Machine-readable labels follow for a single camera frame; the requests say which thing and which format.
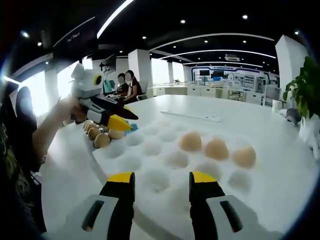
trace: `white foam egg tray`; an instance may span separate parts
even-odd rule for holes
[[[202,151],[180,149],[179,139],[188,132],[198,132]],[[223,139],[229,159],[217,161],[204,153],[214,137]],[[233,153],[253,146],[259,161],[259,149],[250,139],[180,122],[160,120],[139,128],[110,146],[92,154],[105,174],[135,172],[134,220],[155,239],[194,239],[189,203],[189,173],[199,171],[214,177],[225,194],[231,194],[255,208],[255,195],[261,187],[255,168],[243,169],[231,159]]]

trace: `white robot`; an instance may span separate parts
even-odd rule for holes
[[[138,117],[124,105],[101,95],[103,81],[99,71],[84,69],[78,63],[71,77],[74,79],[72,94],[79,99],[88,119],[116,131],[131,130],[123,118],[137,120]]]

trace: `round white table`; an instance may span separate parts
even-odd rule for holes
[[[259,200],[252,203],[259,223],[269,231],[285,233],[303,211],[319,175],[311,150],[299,139],[298,130],[270,108],[226,99],[162,95],[129,105],[139,116],[138,127],[159,118],[185,121],[189,125],[219,128],[256,141],[260,158],[256,168],[264,178]],[[178,111],[186,115],[220,117],[210,122],[163,114]],[[81,125],[71,124],[58,131],[41,167],[42,207],[49,232],[65,223],[66,214],[91,194],[99,194],[103,175],[86,146]],[[131,239],[152,239],[135,224]]]

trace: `robot eye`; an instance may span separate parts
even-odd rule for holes
[[[101,81],[102,81],[102,76],[101,75],[95,76],[94,85],[96,85],[96,86],[99,85],[101,83]]]

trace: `ceiling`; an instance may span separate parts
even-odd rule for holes
[[[96,17],[96,29],[98,30],[124,0],[38,2],[34,7],[29,7],[28,15],[32,17],[24,21],[21,27],[21,30],[28,32],[30,37],[25,38],[18,35],[15,44],[12,45],[10,73],[50,53],[52,46],[58,40],[91,17]],[[193,4],[187,4],[185,0],[135,0],[103,32],[98,39],[101,49],[96,50],[92,57],[103,59],[110,54],[125,56],[137,48],[158,50],[169,54],[206,50],[240,50],[276,57],[275,44],[283,34],[303,44],[306,44],[305,36],[307,36],[308,44],[314,47],[310,41],[311,37],[315,39],[314,33],[308,29],[309,15],[297,17],[296,12],[302,11],[303,5],[295,6],[288,2],[279,0],[259,2],[197,0]],[[237,34],[211,35],[182,40],[217,33],[263,36],[274,41]],[[44,41],[46,43],[42,46],[37,45],[38,42]],[[211,51],[185,54],[181,57],[193,63],[188,66],[196,64],[200,66],[201,63],[197,62],[227,62],[224,59],[225,54],[235,54],[243,59],[240,60],[243,64],[262,66],[259,69],[279,74],[277,59],[254,53]],[[165,56],[153,53],[152,57]],[[166,60],[180,62],[174,57]],[[221,65],[225,64],[240,66],[232,62],[221,63]],[[256,68],[248,65],[243,65],[243,67]]]

